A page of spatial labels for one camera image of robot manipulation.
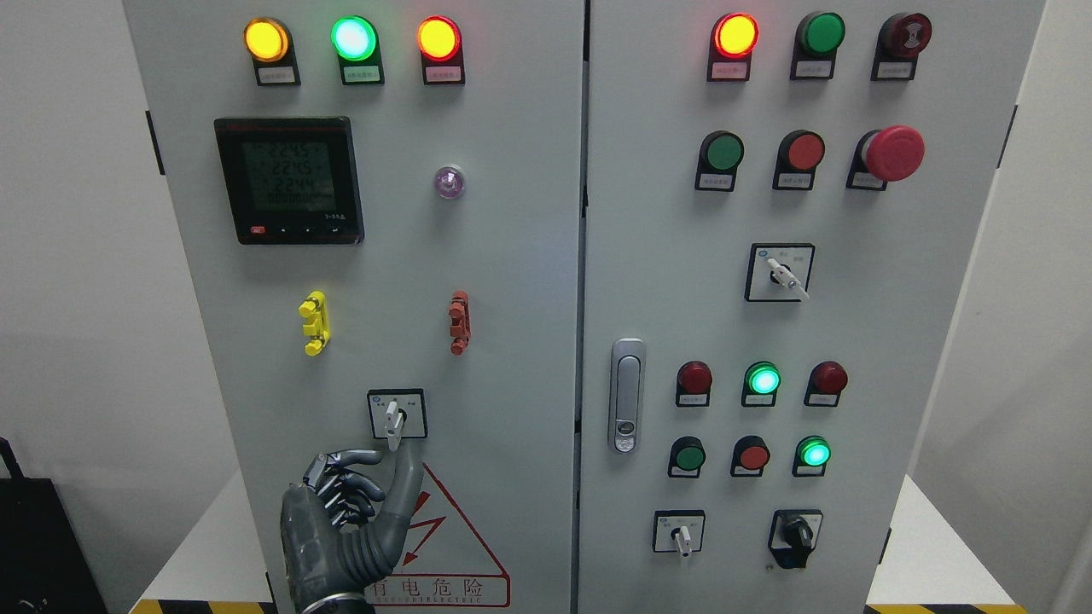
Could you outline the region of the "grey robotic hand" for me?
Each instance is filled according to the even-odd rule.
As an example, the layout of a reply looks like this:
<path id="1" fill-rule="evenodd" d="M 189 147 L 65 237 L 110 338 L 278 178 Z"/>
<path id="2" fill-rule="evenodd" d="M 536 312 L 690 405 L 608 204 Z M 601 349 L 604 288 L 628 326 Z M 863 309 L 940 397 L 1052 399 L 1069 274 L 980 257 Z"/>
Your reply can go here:
<path id="1" fill-rule="evenodd" d="M 351 469 L 379 464 L 382 452 L 345 449 L 317 454 L 284 493 L 281 536 L 297 611 L 340 592 L 365 597 L 397 566 L 425 471 L 417 444 L 403 442 L 396 454 L 390 489 Z"/>

